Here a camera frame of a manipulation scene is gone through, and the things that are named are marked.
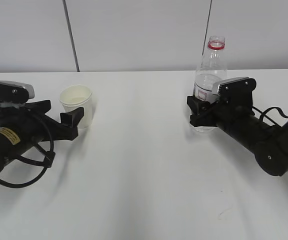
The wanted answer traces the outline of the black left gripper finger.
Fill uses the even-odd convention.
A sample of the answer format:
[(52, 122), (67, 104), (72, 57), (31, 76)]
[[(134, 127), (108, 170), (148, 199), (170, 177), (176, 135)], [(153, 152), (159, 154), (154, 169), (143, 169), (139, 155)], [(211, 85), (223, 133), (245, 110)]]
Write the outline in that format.
[(26, 103), (25, 107), (31, 111), (35, 111), (38, 113), (47, 113), (51, 110), (51, 101), (50, 100), (42, 100), (36, 102)]
[(78, 107), (69, 112), (60, 113), (60, 122), (70, 128), (75, 128), (78, 126), (82, 118), (84, 117), (84, 108)]

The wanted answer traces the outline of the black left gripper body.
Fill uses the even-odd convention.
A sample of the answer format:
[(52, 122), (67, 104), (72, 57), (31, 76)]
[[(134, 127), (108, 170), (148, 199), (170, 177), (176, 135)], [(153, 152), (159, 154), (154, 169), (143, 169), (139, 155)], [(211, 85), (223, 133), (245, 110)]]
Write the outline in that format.
[(0, 127), (19, 128), (31, 140), (41, 137), (41, 141), (73, 141), (78, 137), (78, 127), (68, 127), (46, 115), (25, 107), (25, 104), (0, 104)]

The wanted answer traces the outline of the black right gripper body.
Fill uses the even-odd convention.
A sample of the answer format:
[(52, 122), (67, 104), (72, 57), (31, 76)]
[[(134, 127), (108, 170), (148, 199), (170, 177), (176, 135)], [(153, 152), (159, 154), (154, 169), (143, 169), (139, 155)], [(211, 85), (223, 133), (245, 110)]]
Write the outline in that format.
[(241, 116), (251, 115), (252, 107), (253, 98), (251, 96), (220, 97), (214, 103), (190, 96), (189, 123), (193, 127), (217, 127)]

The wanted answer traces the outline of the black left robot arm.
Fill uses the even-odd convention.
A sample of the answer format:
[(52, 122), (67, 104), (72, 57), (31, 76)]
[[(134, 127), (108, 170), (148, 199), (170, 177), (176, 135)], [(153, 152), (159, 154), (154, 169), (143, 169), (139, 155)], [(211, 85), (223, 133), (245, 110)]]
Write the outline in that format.
[(52, 167), (56, 141), (73, 141), (78, 137), (78, 124), (84, 108), (60, 114), (60, 122), (47, 116), (50, 100), (25, 103), (19, 107), (0, 106), (0, 172), (12, 161), (41, 167), (41, 172), (25, 183), (0, 179), (0, 185), (21, 189), (36, 183)]

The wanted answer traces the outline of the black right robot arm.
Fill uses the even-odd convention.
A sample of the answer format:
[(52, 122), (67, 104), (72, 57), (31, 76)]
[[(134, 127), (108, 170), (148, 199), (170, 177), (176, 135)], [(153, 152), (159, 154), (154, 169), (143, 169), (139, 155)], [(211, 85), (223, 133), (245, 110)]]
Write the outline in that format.
[(212, 104), (187, 97), (194, 127), (217, 127), (254, 154), (258, 165), (269, 175), (288, 172), (288, 121), (268, 125), (256, 118), (251, 107), (234, 105), (227, 99)]

